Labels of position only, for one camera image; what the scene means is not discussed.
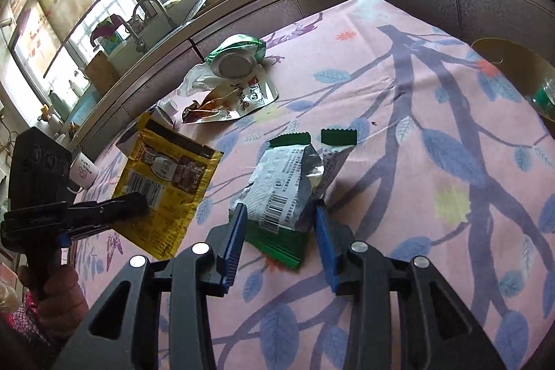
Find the white mug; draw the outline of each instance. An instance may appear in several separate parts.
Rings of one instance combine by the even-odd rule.
[[[98,176],[98,167],[85,154],[80,152],[71,164],[69,178],[79,187],[87,190],[91,188],[96,176]]]

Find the tablecloth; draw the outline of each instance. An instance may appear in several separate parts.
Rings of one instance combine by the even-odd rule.
[[[234,122],[177,124],[225,152],[181,249],[227,222],[266,140],[308,131],[318,149],[322,128],[355,128],[326,195],[332,218],[386,256],[428,256],[507,368],[520,368],[555,319],[555,144],[536,113],[468,45],[384,0],[350,0],[264,40],[276,102]],[[109,198],[125,163],[108,146],[83,198]],[[138,253],[113,231],[80,242],[88,302]],[[246,243],[235,285],[210,298],[209,314],[220,370],[342,368],[350,300],[326,286],[314,237],[298,272]],[[164,299],[163,367],[167,332]]]

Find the barcode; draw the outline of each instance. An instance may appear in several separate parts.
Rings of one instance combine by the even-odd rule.
[[[149,207],[156,209],[162,198],[164,186],[142,174],[131,171],[127,182],[127,193],[139,192],[145,195]]]
[[[266,209],[264,210],[264,217],[260,226],[277,233],[279,229],[279,219],[286,204],[287,197],[272,193]]]

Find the white tissue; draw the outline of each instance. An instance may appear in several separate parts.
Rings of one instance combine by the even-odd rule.
[[[178,96],[191,96],[201,91],[211,91],[225,79],[216,76],[208,63],[199,63],[185,75],[183,83],[178,87]]]

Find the yellow leaf print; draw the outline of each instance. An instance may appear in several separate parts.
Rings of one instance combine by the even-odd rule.
[[[470,213],[470,201],[467,193],[452,186],[436,193],[435,199],[436,216],[448,225],[458,226],[460,223],[468,222],[466,216]]]
[[[269,105],[262,107],[254,115],[253,119],[257,123],[263,123],[265,121],[270,121],[279,116],[279,110],[276,105]]]

